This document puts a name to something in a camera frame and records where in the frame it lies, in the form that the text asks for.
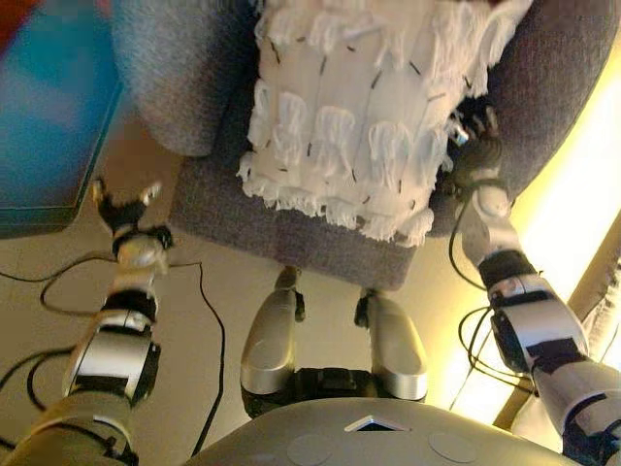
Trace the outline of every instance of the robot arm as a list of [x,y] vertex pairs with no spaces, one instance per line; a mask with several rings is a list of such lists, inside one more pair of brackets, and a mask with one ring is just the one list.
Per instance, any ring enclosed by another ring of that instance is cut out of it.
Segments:
[[505,365],[531,374],[564,455],[582,464],[618,464],[621,375],[589,359],[580,322],[524,255],[508,220],[507,192],[478,183],[464,209],[463,249],[487,289]]
[[166,273],[165,226],[138,221],[158,186],[140,200],[115,206],[95,182],[100,215],[114,235],[118,268],[109,296],[71,355],[65,397],[51,406],[3,463],[17,465],[134,465],[131,409],[150,394],[160,347],[151,339],[157,315],[153,282]]

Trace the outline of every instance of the white fringe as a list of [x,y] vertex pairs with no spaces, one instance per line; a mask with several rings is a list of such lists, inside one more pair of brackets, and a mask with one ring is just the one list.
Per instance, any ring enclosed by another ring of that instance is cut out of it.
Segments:
[[276,12],[270,22],[268,36],[278,47],[286,47],[300,34],[306,11],[301,8],[285,7]]
[[398,192],[404,164],[413,151],[409,130],[400,122],[381,121],[369,129],[369,146],[372,182]]
[[360,216],[365,220],[360,228],[364,236],[378,241],[391,241],[395,233],[400,231],[408,237],[399,245],[407,248],[421,245],[425,234],[431,229],[433,213],[429,209],[405,219],[402,216],[381,216],[360,212],[359,206],[340,199],[317,197],[297,187],[280,186],[269,178],[250,172],[249,162],[250,156],[247,154],[242,158],[242,166],[238,173],[244,180],[244,193],[248,197],[262,197],[267,208],[297,210],[306,216],[325,216],[328,223],[350,230],[358,229],[357,219]]
[[329,54],[343,36],[346,19],[340,15],[319,13],[314,19],[308,43],[320,53]]
[[240,169],[237,172],[237,176],[245,183],[250,177],[250,169],[252,168],[252,152],[246,152],[240,159]]
[[381,31],[381,48],[377,54],[375,66],[381,67],[386,54],[390,52],[392,57],[392,66],[396,70],[402,70],[406,63],[406,54],[404,52],[404,41],[406,31],[393,30],[389,26],[384,26]]
[[431,230],[434,223],[434,211],[427,208],[408,218],[399,227],[399,232],[406,236],[406,239],[400,242],[400,246],[406,248],[419,247],[425,243],[425,235]]
[[332,225],[344,226],[350,230],[356,229],[356,209],[351,204],[340,199],[328,199],[326,201],[326,221]]
[[365,218],[365,220],[360,233],[367,238],[378,241],[392,240],[399,226],[399,220],[393,216],[372,216]]
[[272,131],[276,147],[274,157],[287,167],[298,165],[302,158],[302,129],[308,113],[307,103],[299,95],[291,92],[279,95],[278,124]]
[[490,44],[489,54],[483,54],[485,50],[481,51],[472,76],[472,86],[467,91],[467,95],[474,98],[487,93],[487,70],[500,61],[505,46],[515,34],[515,23],[513,21],[499,17],[495,24],[497,26],[496,34]]
[[348,142],[355,125],[352,112],[338,107],[322,107],[317,112],[313,151],[316,154],[314,169],[326,177],[336,173],[348,177],[351,164],[348,156]]
[[367,0],[323,0],[323,6],[325,8],[360,12],[367,8]]
[[272,90],[259,79],[254,86],[254,109],[250,117],[248,140],[259,149],[265,148],[270,139],[270,100]]

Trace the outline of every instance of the blue surface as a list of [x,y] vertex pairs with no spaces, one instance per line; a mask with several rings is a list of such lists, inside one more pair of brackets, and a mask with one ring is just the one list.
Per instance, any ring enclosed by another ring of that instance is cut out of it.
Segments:
[[43,2],[0,57],[0,209],[74,208],[118,83],[93,2]]

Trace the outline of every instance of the silver plastic casing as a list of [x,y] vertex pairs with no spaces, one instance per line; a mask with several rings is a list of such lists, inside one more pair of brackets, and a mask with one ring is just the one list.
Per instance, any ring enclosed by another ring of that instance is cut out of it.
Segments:
[[579,320],[563,302],[556,297],[499,307],[501,319],[507,319],[515,332],[522,354],[529,369],[537,359],[532,347],[541,343],[572,340],[581,354],[588,354],[588,342]]
[[242,387],[267,395],[285,388],[295,370],[295,283],[298,271],[286,267],[275,291],[259,309],[242,354]]
[[563,434],[568,416],[580,403],[601,397],[580,410],[575,421],[587,436],[621,419],[621,374],[590,359],[565,364],[551,374],[536,366],[533,380],[556,430]]
[[[370,418],[385,430],[361,431]],[[385,398],[332,398],[278,408],[242,426],[187,464],[576,465],[501,429],[421,403]]]
[[372,372],[391,395],[420,400],[427,394],[427,355],[416,327],[395,302],[368,296]]
[[98,313],[71,355],[63,379],[64,396],[76,387],[79,376],[97,376],[126,379],[125,395],[132,399],[151,348],[150,335],[107,332],[105,328],[143,332],[150,324],[148,318],[137,312]]
[[504,189],[477,189],[465,209],[462,248],[475,267],[499,250],[522,250],[517,232],[508,220],[511,206]]

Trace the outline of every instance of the black joint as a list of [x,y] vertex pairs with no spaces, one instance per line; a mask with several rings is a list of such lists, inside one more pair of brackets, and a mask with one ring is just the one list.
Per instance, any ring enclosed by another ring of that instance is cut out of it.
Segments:
[[578,351],[571,338],[539,343],[527,347],[526,351],[535,359],[533,370],[540,369],[545,374],[553,374],[560,367],[588,359]]
[[101,310],[135,311],[148,318],[151,322],[155,322],[157,303],[155,298],[148,296],[144,291],[127,289],[110,295]]
[[491,323],[494,339],[505,365],[513,372],[529,372],[522,346],[505,312],[502,310],[495,312],[491,317]]
[[147,359],[145,360],[145,366],[143,372],[140,374],[138,384],[136,385],[136,391],[131,400],[132,405],[135,405],[139,401],[147,398],[153,391],[155,386],[155,379],[157,378],[157,369],[159,368],[159,356],[162,349],[159,345],[151,343]]
[[113,254],[114,257],[118,257],[118,251],[120,247],[123,246],[126,242],[136,238],[140,235],[147,235],[155,240],[159,241],[164,250],[171,248],[173,243],[173,234],[171,233],[170,228],[166,225],[159,225],[150,228],[149,230],[141,231],[138,228],[134,228],[131,231],[125,233],[122,236],[116,238],[113,242]]
[[486,258],[478,266],[485,287],[490,289],[496,283],[520,275],[532,275],[537,271],[519,250],[501,250]]
[[307,317],[306,306],[304,304],[304,295],[295,292],[295,321],[302,322]]
[[369,328],[369,314],[367,309],[369,307],[369,296],[360,298],[358,305],[356,306],[356,314],[353,318],[353,323],[358,327]]
[[99,391],[125,397],[127,379],[112,376],[77,376],[72,393]]

